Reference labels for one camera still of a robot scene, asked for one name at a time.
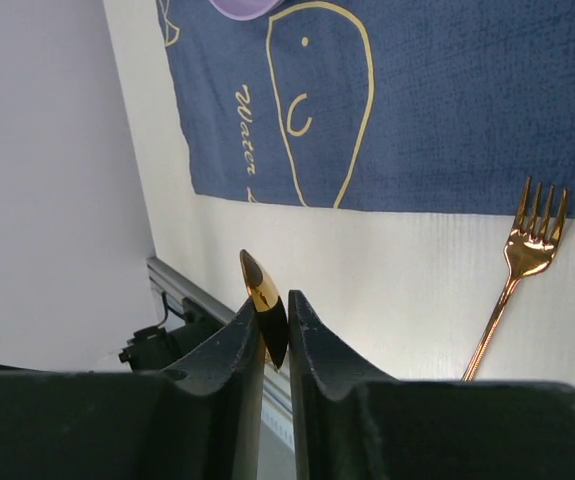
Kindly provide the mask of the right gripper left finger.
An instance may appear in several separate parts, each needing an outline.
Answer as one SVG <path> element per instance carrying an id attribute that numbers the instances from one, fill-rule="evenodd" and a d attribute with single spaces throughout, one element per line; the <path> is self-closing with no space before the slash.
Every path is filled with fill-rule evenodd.
<path id="1" fill-rule="evenodd" d="M 252 479 L 263 348 L 245 303 L 158 372 L 0 370 L 0 479 Z"/>

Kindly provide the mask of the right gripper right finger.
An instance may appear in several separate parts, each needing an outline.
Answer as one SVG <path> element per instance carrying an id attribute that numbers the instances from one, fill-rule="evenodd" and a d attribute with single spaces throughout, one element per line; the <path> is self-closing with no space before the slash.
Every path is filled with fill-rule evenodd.
<path id="1" fill-rule="evenodd" d="M 575 479 L 575 388 L 401 381 L 288 297 L 301 479 Z"/>

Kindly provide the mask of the gold spoon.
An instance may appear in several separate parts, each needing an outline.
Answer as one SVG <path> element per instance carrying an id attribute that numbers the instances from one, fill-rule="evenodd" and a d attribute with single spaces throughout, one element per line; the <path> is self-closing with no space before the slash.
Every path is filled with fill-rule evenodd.
<path id="1" fill-rule="evenodd" d="M 289 332 L 286 310 L 270 275 L 245 249 L 239 253 L 248 297 L 266 348 L 266 361 L 279 371 L 286 358 Z"/>

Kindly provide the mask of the copper fork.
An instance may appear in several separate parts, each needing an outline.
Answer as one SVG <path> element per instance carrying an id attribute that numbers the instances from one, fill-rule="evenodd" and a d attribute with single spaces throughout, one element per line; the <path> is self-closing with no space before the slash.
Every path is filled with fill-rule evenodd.
<path id="1" fill-rule="evenodd" d="M 470 382 L 475 378 L 518 284 L 525 278 L 546 271 L 559 250 L 567 217 L 568 189 L 562 188 L 558 209 L 554 211 L 555 186 L 549 187 L 544 205 L 541 205 L 542 183 L 537 184 L 534 192 L 531 191 L 531 186 L 532 180 L 528 177 L 503 247 L 503 256 L 508 269 L 507 280 L 461 376 L 463 382 Z"/>

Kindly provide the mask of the blue cloth placemat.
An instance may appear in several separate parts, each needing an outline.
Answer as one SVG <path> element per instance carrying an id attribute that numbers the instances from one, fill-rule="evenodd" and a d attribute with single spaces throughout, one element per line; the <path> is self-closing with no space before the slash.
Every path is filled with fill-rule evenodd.
<path id="1" fill-rule="evenodd" d="M 575 1 L 157 3 L 193 191 L 359 211 L 575 218 Z"/>

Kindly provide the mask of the purple plastic plate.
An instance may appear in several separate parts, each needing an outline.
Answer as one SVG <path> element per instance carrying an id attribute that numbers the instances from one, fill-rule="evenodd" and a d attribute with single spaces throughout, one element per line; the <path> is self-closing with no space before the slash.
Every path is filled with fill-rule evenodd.
<path id="1" fill-rule="evenodd" d="M 262 17 L 283 3 L 283 0 L 210 0 L 210 4 L 225 17 L 249 21 Z"/>

